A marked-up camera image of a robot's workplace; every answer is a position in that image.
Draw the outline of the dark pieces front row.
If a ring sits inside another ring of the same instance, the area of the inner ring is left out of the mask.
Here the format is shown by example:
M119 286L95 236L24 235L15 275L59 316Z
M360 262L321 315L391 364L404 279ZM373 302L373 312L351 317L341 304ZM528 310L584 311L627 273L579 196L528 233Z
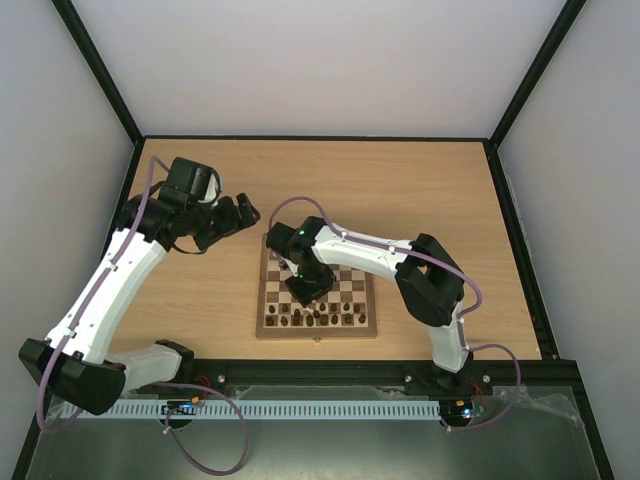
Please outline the dark pieces front row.
M266 328L311 328L311 327L339 327L339 328L365 328L369 326L366 315L338 315L338 314L313 314L304 315L267 315L263 326Z

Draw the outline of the wooden chess board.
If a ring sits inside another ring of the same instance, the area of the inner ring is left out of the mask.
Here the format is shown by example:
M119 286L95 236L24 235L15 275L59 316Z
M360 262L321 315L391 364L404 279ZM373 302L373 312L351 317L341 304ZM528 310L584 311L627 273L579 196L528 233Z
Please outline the wooden chess board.
M267 247L261 250L255 334L259 339L322 340L377 336L373 276L342 265L331 267L332 289L308 306L291 295L288 267Z

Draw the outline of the black aluminium frame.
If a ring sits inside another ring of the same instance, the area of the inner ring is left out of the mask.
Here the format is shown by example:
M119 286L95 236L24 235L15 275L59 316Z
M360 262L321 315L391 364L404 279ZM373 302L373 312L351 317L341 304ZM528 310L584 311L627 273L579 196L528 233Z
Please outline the black aluminium frame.
M148 138L141 133L136 125L74 4L70 1L56 1L53 5L134 145L134 151L118 199L120 203L123 203L125 197L130 193L133 185L134 170L140 163L143 146ZM583 7L584 4L580 0L569 0L563 5L495 131L490 137L483 138L480 142L484 148L494 190L534 327L536 341L542 349L541 359L523 360L519 363L521 370L525 374L525 382L531 386L567 386L571 388L577 402L578 413L585 423L586 437L589 441L594 465L601 478L610 479L613 476L613 472L577 363L574 360L563 359L559 354L534 273L531 255L525 242L524 229L517 218L514 198L498 153L500 145L505 140ZM384 381L397 384L400 380L400 373L419 364L418 361L409 360L289 361L209 359L199 360L196 363L197 367L205 372L212 372L214 368L222 367L237 382L262 380L267 384L272 384L276 381L282 381L288 386L314 387L379 386Z

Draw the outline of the dark pieces row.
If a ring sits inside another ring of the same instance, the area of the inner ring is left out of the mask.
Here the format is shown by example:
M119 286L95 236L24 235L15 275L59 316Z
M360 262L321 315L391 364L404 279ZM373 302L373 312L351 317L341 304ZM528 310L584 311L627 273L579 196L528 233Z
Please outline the dark pieces row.
M339 328L365 328L369 326L366 315L338 315L338 314L313 314L304 315L267 315L263 326L266 328L311 328L311 327L339 327Z
M267 303L264 307L265 315L293 315L296 310L303 312L303 309L309 308L319 311L320 313L330 312L331 314L366 314L367 306L362 302L345 303L345 302L320 302L312 303L310 306L303 307L295 302Z

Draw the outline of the dark pieces back row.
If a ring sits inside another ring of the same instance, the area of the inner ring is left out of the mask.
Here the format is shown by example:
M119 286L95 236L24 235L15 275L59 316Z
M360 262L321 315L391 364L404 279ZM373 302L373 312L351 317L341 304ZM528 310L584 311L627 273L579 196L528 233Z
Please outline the dark pieces back row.
M312 303L310 306L303 307L295 302L267 303L264 307L265 315L293 315L296 310L303 312L303 309L309 308L319 311L320 313L330 312L331 314L366 314L367 306L362 302L345 303L345 302L320 302Z

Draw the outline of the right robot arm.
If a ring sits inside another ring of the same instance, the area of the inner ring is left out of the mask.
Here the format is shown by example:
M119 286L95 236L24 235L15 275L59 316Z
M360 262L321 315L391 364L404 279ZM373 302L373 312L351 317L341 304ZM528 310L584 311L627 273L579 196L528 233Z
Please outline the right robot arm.
M332 289L337 280L333 265L393 281L408 313L429 333L432 366L426 384L453 395L470 381L473 355L465 348L461 330L464 280L434 237L385 240L310 216L298 228L275 223L265 245L292 273L286 288L304 307Z

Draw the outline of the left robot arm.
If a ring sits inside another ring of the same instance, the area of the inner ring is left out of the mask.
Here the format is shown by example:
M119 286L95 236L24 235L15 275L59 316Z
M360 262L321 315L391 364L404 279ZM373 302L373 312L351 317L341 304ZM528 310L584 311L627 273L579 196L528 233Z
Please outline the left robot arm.
M39 385L83 412L101 415L126 392L157 382L187 380L194 353L169 340L110 354L117 327L153 269L189 237L204 253L255 225L260 214L244 193L222 193L217 171L177 157L161 181L149 172L141 194L128 200L106 252L73 306L42 340L27 339L19 358Z

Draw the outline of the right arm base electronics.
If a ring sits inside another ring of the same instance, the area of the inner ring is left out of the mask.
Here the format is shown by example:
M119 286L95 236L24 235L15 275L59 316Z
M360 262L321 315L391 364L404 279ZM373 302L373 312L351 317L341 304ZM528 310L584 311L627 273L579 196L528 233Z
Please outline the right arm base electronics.
M486 416L493 388L470 380L451 398L439 400L440 424L445 428L466 428Z

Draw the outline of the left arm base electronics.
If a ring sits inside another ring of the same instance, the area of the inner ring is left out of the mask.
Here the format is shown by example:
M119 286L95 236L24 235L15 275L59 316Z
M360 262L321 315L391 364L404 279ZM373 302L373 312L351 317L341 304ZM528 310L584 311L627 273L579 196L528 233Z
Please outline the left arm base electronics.
M209 393L207 391L194 390L188 399L169 400L162 407L162 414L170 415L169 427L181 429L189 425L195 413L206 405Z

